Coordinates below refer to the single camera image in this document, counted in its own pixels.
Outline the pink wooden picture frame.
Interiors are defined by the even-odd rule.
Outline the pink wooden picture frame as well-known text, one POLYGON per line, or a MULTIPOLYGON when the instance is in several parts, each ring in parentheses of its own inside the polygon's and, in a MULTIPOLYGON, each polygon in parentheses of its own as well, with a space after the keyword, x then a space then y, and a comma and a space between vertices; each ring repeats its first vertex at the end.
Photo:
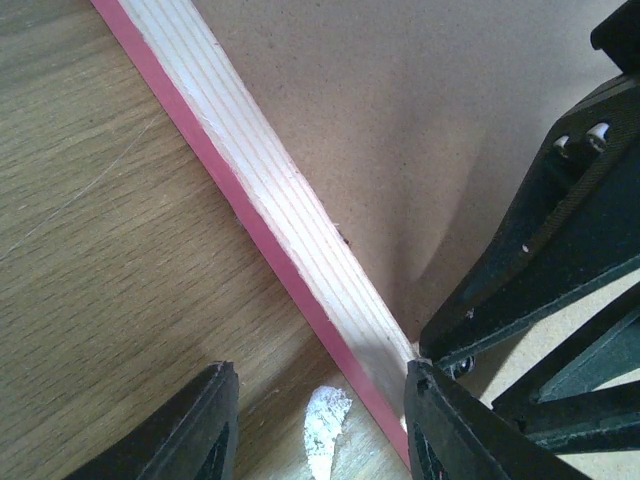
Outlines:
POLYGON ((415 351, 189 1, 96 10, 402 459, 415 351))

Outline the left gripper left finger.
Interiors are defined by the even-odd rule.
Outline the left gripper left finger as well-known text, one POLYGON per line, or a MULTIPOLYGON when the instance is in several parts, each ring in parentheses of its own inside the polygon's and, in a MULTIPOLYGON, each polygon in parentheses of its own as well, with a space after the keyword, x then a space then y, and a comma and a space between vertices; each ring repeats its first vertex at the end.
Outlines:
POLYGON ((69 479, 231 479, 238 445, 239 380, 214 362, 128 435, 69 479))

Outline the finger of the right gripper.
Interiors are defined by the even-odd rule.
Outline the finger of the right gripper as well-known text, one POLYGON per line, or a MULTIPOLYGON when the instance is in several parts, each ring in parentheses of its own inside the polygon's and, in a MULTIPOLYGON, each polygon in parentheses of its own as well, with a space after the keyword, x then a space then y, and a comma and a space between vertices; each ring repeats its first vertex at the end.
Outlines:
POLYGON ((489 246, 420 335, 448 368, 639 265, 639 79, 621 75, 544 138, 489 246))
POLYGON ((601 386, 638 367, 634 285, 493 400, 492 410, 555 454, 637 450, 639 382, 601 386))

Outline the brown cardboard backing sheet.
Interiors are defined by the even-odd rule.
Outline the brown cardboard backing sheet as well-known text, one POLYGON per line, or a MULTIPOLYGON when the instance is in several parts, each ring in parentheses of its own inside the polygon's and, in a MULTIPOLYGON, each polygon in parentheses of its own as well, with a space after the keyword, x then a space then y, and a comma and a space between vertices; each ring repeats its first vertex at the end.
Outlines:
MULTIPOLYGON (((616 73, 613 1, 200 1, 295 164, 411 339, 494 234, 556 119, 616 73)), ((238 479, 307 479, 303 417, 345 380, 229 208, 192 265, 239 325, 238 479)))

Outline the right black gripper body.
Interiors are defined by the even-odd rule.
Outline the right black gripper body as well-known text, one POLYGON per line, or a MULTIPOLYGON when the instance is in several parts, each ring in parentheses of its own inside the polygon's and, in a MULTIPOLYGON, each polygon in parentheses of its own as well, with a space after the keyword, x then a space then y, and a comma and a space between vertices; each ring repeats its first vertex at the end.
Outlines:
POLYGON ((639 0, 625 1, 590 34, 595 50, 603 51, 624 74, 639 73, 639 0))

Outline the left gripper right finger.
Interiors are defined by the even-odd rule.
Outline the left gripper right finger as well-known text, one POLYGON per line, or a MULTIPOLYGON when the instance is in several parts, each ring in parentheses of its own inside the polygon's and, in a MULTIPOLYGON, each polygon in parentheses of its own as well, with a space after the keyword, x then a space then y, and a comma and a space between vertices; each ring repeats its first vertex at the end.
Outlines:
POLYGON ((414 479, 584 479, 422 359, 407 364, 404 408, 414 479))

